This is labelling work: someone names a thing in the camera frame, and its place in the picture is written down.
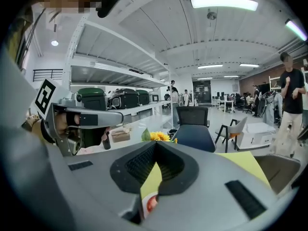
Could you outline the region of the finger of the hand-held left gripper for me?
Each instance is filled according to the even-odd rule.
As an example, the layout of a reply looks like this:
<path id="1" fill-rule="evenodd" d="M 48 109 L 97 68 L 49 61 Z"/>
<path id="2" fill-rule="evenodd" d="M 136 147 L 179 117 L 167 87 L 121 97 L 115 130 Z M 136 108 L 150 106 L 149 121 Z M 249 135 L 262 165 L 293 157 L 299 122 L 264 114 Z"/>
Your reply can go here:
<path id="1" fill-rule="evenodd" d="M 84 111 L 80 114 L 81 129 L 107 128 L 123 122 L 121 112 L 112 111 Z"/>

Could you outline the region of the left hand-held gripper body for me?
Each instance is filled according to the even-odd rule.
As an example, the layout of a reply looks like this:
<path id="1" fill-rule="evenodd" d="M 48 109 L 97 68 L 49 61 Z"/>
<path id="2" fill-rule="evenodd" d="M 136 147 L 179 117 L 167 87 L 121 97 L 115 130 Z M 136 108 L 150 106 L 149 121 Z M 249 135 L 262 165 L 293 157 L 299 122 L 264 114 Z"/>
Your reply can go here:
<path id="1" fill-rule="evenodd" d="M 48 135 L 60 149 L 62 155 L 76 155 L 80 149 L 81 138 L 79 126 L 67 126 L 64 132 L 57 128 L 56 115 L 65 113 L 75 117 L 71 108 L 83 108 L 82 97 L 71 92 L 50 78 L 43 80 L 35 98 L 35 107 L 42 118 L 43 135 Z"/>

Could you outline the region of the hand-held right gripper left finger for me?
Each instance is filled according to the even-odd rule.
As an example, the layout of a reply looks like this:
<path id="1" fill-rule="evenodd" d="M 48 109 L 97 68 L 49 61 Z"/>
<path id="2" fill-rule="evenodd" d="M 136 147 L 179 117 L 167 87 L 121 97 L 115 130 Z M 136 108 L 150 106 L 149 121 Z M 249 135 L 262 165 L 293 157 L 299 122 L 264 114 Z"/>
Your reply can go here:
<path id="1" fill-rule="evenodd" d="M 47 222 L 60 231 L 158 231 L 142 219 L 141 184 L 125 168 L 125 156 L 152 150 L 141 142 L 109 152 L 63 157 L 47 147 Z"/>

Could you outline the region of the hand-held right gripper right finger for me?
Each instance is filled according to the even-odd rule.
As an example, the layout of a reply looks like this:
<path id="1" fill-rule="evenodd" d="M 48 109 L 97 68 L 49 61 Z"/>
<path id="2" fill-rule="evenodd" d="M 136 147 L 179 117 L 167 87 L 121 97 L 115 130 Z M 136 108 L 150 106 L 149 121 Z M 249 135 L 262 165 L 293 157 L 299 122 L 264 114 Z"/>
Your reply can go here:
<path id="1" fill-rule="evenodd" d="M 282 215 L 293 200 L 292 192 L 278 197 L 259 178 L 221 155 L 180 144 L 172 147 L 196 160 L 199 175 L 185 192 L 159 197 L 158 205 L 144 220 L 147 230 L 263 231 Z M 232 180 L 239 180 L 266 211 L 249 220 L 225 186 Z"/>

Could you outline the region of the white small plate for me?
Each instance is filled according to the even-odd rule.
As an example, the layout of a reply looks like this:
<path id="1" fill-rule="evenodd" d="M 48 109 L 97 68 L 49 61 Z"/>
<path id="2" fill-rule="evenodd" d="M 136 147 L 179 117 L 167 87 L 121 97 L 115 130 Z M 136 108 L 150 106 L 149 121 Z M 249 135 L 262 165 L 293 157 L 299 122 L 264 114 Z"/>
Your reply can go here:
<path id="1" fill-rule="evenodd" d="M 148 213 L 148 211 L 147 211 L 147 209 L 146 209 L 146 203 L 147 203 L 148 199 L 149 199 L 152 195 L 154 195 L 154 194 L 157 194 L 157 195 L 158 195 L 158 192 L 152 192 L 152 193 L 146 195 L 146 196 L 142 199 L 142 209 L 143 209 L 143 217 L 144 217 L 144 218 L 147 218 L 148 215 L 150 214 L 150 213 Z"/>

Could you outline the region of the red apple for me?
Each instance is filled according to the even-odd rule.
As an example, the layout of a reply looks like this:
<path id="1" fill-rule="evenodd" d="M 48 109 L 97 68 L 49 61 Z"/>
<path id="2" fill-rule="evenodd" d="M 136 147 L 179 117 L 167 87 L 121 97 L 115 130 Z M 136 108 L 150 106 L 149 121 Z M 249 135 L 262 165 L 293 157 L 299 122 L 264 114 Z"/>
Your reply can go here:
<path id="1" fill-rule="evenodd" d="M 158 204 L 157 194 L 154 194 L 148 199 L 146 203 L 146 209 L 148 213 L 151 213 L 155 209 L 157 204 Z"/>

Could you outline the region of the person's left forearm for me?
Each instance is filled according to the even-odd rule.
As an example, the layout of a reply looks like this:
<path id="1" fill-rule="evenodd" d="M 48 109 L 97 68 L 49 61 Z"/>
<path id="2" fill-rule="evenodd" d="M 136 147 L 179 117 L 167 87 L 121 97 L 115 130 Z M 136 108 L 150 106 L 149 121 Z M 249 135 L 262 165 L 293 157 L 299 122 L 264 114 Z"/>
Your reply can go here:
<path id="1" fill-rule="evenodd" d="M 43 119 L 28 119 L 22 124 L 22 128 L 35 134 L 44 143 L 55 144 L 55 140 L 50 136 Z"/>

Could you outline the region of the person's left hand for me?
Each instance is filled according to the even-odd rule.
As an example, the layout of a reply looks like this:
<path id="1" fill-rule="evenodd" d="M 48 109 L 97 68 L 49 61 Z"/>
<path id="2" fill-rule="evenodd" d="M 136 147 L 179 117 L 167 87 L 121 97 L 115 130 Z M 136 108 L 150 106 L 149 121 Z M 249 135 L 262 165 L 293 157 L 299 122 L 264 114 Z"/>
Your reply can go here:
<path id="1" fill-rule="evenodd" d="M 56 113 L 55 126 L 59 135 L 65 134 L 69 126 L 78 126 L 80 115 L 77 113 Z"/>

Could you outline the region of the brown tissue box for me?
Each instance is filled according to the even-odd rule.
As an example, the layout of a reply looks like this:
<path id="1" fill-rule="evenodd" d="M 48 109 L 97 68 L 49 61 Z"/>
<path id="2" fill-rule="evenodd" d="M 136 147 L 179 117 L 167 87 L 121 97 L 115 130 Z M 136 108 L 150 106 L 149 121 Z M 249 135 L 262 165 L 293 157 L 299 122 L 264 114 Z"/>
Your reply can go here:
<path id="1" fill-rule="evenodd" d="M 130 129 L 119 128 L 111 130 L 111 137 L 113 143 L 129 141 L 130 140 Z"/>

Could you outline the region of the black railing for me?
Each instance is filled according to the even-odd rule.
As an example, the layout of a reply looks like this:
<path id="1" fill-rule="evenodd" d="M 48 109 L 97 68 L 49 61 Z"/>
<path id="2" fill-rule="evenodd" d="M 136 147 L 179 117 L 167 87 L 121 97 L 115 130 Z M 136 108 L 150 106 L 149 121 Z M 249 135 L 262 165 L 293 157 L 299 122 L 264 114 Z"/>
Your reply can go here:
<path id="1" fill-rule="evenodd" d="M 43 81 L 46 78 L 61 80 L 63 69 L 36 69 L 33 70 L 33 82 Z"/>

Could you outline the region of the black bottle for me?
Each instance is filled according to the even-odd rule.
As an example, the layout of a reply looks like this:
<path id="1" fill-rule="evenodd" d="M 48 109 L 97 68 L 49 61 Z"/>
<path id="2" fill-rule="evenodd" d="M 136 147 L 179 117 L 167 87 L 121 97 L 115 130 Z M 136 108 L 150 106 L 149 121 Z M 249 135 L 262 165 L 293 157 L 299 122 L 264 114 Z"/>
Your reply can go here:
<path id="1" fill-rule="evenodd" d="M 110 128 L 105 128 L 104 134 L 102 136 L 102 143 L 105 150 L 109 150 L 111 148 L 110 140 L 109 140 L 109 131 Z"/>

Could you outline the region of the green lidded bin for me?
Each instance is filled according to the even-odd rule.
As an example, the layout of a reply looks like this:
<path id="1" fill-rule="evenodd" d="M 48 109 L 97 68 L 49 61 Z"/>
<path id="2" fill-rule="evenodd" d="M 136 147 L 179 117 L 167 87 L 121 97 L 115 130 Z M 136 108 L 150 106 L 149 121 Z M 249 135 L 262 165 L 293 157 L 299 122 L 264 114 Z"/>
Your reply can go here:
<path id="1" fill-rule="evenodd" d="M 136 90 L 139 97 L 139 106 L 148 105 L 150 103 L 149 93 L 145 90 Z"/>
<path id="2" fill-rule="evenodd" d="M 82 96 L 86 109 L 106 111 L 105 92 L 100 88 L 82 88 L 77 91 Z"/>
<path id="3" fill-rule="evenodd" d="M 109 101 L 109 109 L 130 109 L 139 106 L 139 94 L 133 89 L 116 89 Z"/>

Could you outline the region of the sunflower pot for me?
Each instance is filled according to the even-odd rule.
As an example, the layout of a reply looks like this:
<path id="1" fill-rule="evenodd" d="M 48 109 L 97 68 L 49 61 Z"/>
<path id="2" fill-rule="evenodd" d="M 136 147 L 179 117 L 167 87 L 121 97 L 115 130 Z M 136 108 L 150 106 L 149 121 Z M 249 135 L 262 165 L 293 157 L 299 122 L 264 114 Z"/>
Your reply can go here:
<path id="1" fill-rule="evenodd" d="M 171 143 L 178 143 L 178 139 L 172 139 L 168 134 L 165 134 L 161 131 L 158 132 L 150 132 L 148 128 L 146 128 L 141 134 L 141 141 L 165 141 Z"/>

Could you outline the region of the white metal shelf rack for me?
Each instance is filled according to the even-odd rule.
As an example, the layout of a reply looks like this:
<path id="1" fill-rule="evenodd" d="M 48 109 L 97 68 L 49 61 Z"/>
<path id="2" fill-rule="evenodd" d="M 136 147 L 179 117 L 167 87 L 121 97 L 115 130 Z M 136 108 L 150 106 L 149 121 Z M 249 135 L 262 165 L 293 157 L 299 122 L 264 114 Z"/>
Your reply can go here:
<path id="1" fill-rule="evenodd" d="M 71 37 L 63 66 L 62 85 L 105 85 L 158 90 L 167 86 L 167 61 L 136 35 L 112 22 L 85 14 Z"/>

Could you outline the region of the person's plaid shirt torso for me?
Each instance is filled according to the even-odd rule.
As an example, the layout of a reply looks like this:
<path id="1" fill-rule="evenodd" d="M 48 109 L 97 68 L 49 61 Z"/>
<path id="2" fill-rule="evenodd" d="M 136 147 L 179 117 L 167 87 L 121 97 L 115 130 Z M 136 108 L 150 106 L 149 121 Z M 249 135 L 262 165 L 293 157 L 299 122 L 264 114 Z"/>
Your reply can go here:
<path id="1" fill-rule="evenodd" d="M 25 7 L 17 14 L 9 26 L 8 35 L 4 42 L 10 57 L 20 71 L 23 69 L 24 60 L 28 53 L 38 21 L 45 10 L 44 8 L 36 20 L 34 20 L 32 7 Z"/>

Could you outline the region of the grey office chair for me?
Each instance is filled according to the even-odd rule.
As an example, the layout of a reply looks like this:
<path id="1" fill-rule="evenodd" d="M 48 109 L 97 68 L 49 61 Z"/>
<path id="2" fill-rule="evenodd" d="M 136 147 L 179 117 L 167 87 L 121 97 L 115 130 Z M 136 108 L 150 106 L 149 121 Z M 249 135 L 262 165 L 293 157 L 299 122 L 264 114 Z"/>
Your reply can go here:
<path id="1" fill-rule="evenodd" d="M 279 154 L 255 156 L 255 159 L 276 194 L 291 182 L 301 167 L 299 160 Z"/>

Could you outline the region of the black mesh office chair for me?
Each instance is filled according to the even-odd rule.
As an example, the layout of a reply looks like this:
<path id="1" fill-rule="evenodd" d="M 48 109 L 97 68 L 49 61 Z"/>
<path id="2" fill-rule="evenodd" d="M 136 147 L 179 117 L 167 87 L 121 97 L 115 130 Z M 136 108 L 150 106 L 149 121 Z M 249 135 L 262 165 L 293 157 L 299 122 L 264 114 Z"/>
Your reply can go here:
<path id="1" fill-rule="evenodd" d="M 216 144 L 209 132 L 208 108 L 201 106 L 177 107 L 179 129 L 172 139 L 178 144 L 213 153 Z"/>

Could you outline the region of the grey chair with black legs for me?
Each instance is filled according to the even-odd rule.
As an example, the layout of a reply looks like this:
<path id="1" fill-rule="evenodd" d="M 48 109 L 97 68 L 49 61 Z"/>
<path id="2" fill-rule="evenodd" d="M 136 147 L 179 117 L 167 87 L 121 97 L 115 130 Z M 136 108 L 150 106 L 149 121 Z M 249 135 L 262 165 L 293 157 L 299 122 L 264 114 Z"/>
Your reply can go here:
<path id="1" fill-rule="evenodd" d="M 229 126 L 222 124 L 220 129 L 216 130 L 215 133 L 217 137 L 215 139 L 215 144 L 217 144 L 220 137 L 223 138 L 223 144 L 225 144 L 225 153 L 228 152 L 229 141 L 234 142 L 234 149 L 239 150 L 237 146 L 238 136 L 242 133 L 244 126 L 246 124 L 247 117 L 242 120 L 232 119 Z"/>

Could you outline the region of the white drawer cabinet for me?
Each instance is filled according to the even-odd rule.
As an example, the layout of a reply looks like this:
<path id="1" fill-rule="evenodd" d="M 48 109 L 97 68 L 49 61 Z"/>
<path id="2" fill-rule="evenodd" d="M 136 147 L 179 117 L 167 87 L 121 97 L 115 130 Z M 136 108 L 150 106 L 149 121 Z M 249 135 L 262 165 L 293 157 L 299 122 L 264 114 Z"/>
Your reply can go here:
<path id="1" fill-rule="evenodd" d="M 276 129 L 266 123 L 245 124 L 243 131 L 237 136 L 237 150 L 254 150 L 269 147 Z"/>

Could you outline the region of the white desk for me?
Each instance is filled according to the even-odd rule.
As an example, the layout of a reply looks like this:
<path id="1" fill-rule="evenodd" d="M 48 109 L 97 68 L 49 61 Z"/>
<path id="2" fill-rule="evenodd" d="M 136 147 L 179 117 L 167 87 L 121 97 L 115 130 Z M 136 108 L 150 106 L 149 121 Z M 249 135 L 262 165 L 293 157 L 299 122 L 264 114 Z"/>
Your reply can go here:
<path id="1" fill-rule="evenodd" d="M 212 99 L 212 104 L 224 113 L 229 112 L 233 114 L 235 112 L 235 102 L 234 100 L 221 100 L 218 97 Z"/>

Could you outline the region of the clothes rack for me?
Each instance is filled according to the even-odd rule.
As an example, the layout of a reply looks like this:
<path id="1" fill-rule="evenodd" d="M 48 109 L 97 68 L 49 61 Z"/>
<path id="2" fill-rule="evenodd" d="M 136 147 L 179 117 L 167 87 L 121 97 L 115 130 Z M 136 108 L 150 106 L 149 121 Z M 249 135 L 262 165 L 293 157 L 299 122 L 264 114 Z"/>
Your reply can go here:
<path id="1" fill-rule="evenodd" d="M 273 127 L 275 124 L 275 110 L 278 110 L 277 120 L 282 119 L 282 101 L 283 98 L 279 92 L 268 91 L 261 95 L 257 114 L 263 119 L 263 122 Z"/>

